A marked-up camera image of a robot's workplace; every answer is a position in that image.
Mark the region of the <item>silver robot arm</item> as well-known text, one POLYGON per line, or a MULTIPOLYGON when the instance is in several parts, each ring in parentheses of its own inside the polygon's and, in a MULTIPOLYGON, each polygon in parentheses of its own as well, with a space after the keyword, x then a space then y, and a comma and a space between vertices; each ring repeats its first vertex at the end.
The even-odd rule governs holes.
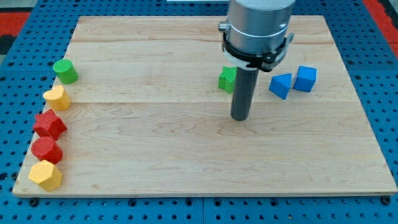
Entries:
POLYGON ((266 54, 284 41, 295 0, 230 0, 218 29, 240 52, 266 54))

